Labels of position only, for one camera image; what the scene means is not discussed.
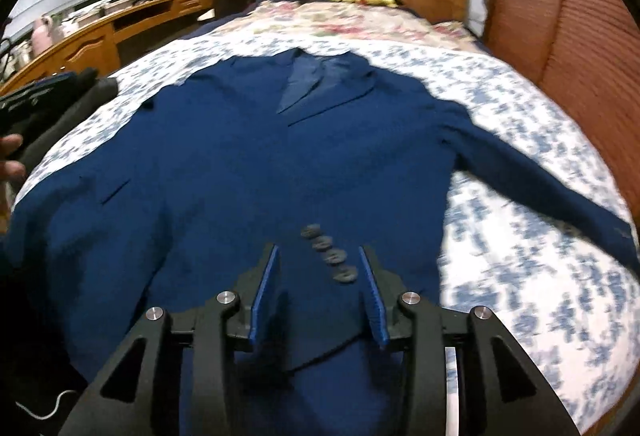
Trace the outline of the person left hand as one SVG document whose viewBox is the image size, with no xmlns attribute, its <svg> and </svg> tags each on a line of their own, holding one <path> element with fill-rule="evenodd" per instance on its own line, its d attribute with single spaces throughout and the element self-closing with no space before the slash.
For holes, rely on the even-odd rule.
<svg viewBox="0 0 640 436">
<path fill-rule="evenodd" d="M 9 182 L 22 182 L 26 177 L 26 168 L 18 161 L 10 160 L 9 155 L 21 147 L 23 137 L 19 134 L 6 135 L 1 138 L 0 180 L 1 180 L 1 217 L 9 214 L 6 186 Z"/>
</svg>

